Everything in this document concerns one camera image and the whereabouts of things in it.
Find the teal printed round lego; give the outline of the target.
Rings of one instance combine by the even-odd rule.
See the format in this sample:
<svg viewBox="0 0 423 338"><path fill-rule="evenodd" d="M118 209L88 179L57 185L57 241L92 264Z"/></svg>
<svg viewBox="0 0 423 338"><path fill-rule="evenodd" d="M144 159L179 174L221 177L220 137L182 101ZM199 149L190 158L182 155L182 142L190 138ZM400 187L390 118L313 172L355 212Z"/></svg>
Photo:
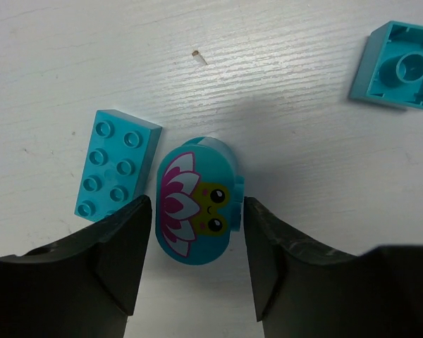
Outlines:
<svg viewBox="0 0 423 338"><path fill-rule="evenodd" d="M204 265L240 229L245 179L231 148L196 137L168 153L157 171L156 237L175 261Z"/></svg>

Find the teal small lego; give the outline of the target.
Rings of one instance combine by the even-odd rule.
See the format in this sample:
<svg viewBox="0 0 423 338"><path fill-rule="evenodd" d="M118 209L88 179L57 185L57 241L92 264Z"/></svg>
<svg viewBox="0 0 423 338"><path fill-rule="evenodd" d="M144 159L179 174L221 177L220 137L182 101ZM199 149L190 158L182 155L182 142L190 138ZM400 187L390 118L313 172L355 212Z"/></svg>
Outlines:
<svg viewBox="0 0 423 338"><path fill-rule="evenodd" d="M373 31L349 97L423 110L423 26L389 21Z"/></svg>

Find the blue long lego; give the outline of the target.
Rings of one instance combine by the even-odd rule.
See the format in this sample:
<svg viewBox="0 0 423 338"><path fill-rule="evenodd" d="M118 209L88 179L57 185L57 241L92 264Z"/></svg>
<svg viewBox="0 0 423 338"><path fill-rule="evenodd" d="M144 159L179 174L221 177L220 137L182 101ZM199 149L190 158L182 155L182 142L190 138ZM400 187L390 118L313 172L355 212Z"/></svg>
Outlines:
<svg viewBox="0 0 423 338"><path fill-rule="evenodd" d="M97 222L144 194L162 127L117 110L98 110L74 214Z"/></svg>

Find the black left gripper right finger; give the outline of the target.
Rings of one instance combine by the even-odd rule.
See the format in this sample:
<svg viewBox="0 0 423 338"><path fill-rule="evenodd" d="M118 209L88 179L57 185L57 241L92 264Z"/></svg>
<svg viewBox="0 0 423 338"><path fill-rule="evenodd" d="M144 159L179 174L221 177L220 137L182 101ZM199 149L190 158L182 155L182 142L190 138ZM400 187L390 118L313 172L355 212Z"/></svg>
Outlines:
<svg viewBox="0 0 423 338"><path fill-rule="evenodd" d="M253 197L244 232L265 337L423 337L423 245L360 256L283 222Z"/></svg>

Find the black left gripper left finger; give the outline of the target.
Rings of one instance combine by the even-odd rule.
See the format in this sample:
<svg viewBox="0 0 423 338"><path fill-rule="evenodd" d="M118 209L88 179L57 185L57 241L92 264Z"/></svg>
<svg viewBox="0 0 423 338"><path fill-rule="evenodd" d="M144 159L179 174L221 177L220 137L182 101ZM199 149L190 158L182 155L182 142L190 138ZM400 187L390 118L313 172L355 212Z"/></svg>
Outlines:
<svg viewBox="0 0 423 338"><path fill-rule="evenodd" d="M86 228L0 257L0 337L122 337L152 226L140 196Z"/></svg>

